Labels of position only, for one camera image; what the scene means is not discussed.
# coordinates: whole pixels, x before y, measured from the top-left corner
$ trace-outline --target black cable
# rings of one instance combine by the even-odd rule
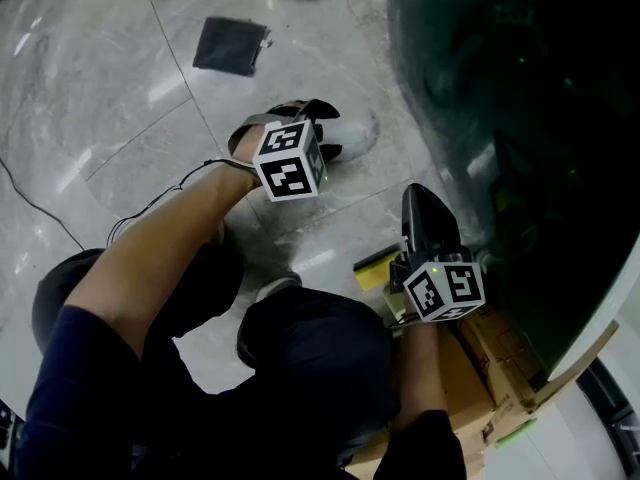
[[[4,168],[5,171],[7,171],[7,174],[9,175],[9,180],[11,181],[11,185],[13,185],[13,189],[16,191],[16,193],[25,200],[25,202],[31,206],[32,208],[35,208],[36,210],[44,213],[47,217],[55,220],[58,224],[60,224],[60,227],[62,229],[64,229],[65,233],[67,233],[67,235],[69,235],[69,237],[71,237],[71,240],[73,240],[78,247],[80,247],[80,249],[82,249],[83,251],[85,250],[84,247],[82,247],[82,244],[80,242],[78,242],[78,240],[76,239],[75,236],[73,236],[73,234],[71,233],[71,231],[69,231],[67,229],[67,226],[64,225],[64,222],[62,222],[58,217],[56,217],[55,215],[53,215],[52,213],[48,212],[47,210],[45,210],[44,208],[38,206],[37,204],[35,204],[33,201],[31,201],[23,192],[22,190],[20,190],[18,188],[18,186],[16,185],[16,182],[13,178],[13,174],[11,173],[11,171],[9,170],[9,167],[7,167],[7,164],[4,163],[4,160],[2,160],[2,157],[0,157],[0,164],[2,164],[2,167]]]
[[[160,194],[159,196],[154,197],[153,200],[147,206],[145,206],[142,210],[140,210],[138,213],[136,213],[135,215],[131,215],[130,217],[125,217],[124,219],[120,219],[118,222],[116,222],[114,224],[113,228],[111,228],[111,231],[109,232],[109,235],[107,236],[107,247],[109,247],[111,244],[113,244],[113,242],[116,240],[116,238],[118,236],[118,232],[123,228],[123,226],[128,221],[133,220],[133,219],[137,219],[138,217],[144,215],[144,213],[147,210],[149,210],[154,204],[156,204],[160,199],[162,199],[169,192],[182,190],[182,186],[191,177],[191,175],[193,175],[194,173],[198,172],[200,169],[203,169],[203,168],[205,168],[205,167],[207,167],[207,166],[209,166],[211,164],[215,164],[215,163],[227,164],[227,165],[230,165],[231,167],[235,167],[236,169],[240,169],[242,171],[246,171],[246,172],[248,172],[250,174],[253,174],[254,176],[257,176],[256,170],[254,168],[249,167],[248,165],[243,164],[242,162],[235,162],[233,160],[228,160],[226,158],[216,158],[215,160],[205,160],[205,162],[201,166],[196,167],[191,172],[189,172],[184,178],[182,178],[182,181],[180,181],[180,183],[178,183],[176,185],[172,185],[171,187],[166,189],[162,194]]]

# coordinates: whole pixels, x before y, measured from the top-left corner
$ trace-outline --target black pants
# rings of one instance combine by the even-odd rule
[[[101,253],[73,256],[40,282],[33,331],[41,350],[66,297]],[[397,411],[391,335],[380,318],[351,299],[297,287],[254,304],[242,321],[238,355],[255,375],[230,391],[202,391],[172,338],[229,309],[242,275],[237,252],[203,246],[151,326],[135,401],[136,471],[195,472],[210,467],[212,454],[237,473],[251,461],[340,465]]]

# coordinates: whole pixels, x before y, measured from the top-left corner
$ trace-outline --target white sneaker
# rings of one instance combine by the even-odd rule
[[[289,286],[298,286],[302,287],[302,280],[298,274],[291,274],[287,277],[281,277],[280,279],[276,279],[275,281],[271,281],[270,283],[264,285],[260,290],[258,290],[258,295],[256,295],[256,302],[260,302],[267,297],[278,293],[279,291],[288,288]]]

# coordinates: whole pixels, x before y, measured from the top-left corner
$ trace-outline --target leg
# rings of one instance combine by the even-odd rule
[[[77,254],[55,267],[39,283],[32,326],[41,351],[46,348],[67,296],[102,252],[93,249]],[[180,410],[206,402],[207,395],[193,382],[171,338],[224,313],[236,297],[242,275],[240,255],[224,245],[203,246],[185,271],[151,326],[145,343],[140,399],[136,402],[140,406],[134,430],[137,442],[176,446],[172,438],[185,433]],[[214,283],[218,285],[215,298]]]
[[[256,375],[229,396],[287,436],[291,453],[342,464],[397,412],[390,348],[391,333],[364,304],[289,287],[247,311],[238,352]]]

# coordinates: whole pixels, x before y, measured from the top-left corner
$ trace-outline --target person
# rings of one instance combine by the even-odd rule
[[[251,127],[233,157],[251,162],[262,133]],[[240,325],[237,352],[254,375],[214,395],[192,380],[173,338],[232,305],[242,260],[212,230],[256,186],[249,172],[214,168],[40,282],[44,357],[18,479],[353,478],[344,466],[389,422],[377,480],[465,477],[434,325],[405,330],[394,388],[381,319],[292,275],[261,290]]]

